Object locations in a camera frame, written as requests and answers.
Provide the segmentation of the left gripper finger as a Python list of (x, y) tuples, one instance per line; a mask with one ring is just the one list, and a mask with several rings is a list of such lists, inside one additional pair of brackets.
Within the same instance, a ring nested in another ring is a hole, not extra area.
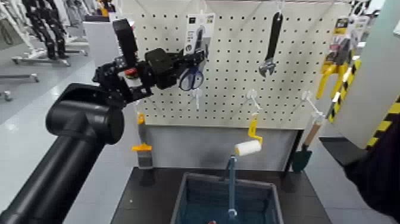
[(200, 64), (207, 58), (207, 50), (196, 50), (193, 54), (183, 54), (179, 51), (179, 74), (194, 74)]

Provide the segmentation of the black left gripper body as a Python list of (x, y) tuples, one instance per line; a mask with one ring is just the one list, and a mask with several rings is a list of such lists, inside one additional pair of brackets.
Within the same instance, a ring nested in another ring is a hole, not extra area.
[(158, 89), (166, 89), (177, 83), (173, 59), (164, 49), (156, 48), (147, 52), (145, 61), (148, 65), (145, 89), (150, 90), (154, 86)]

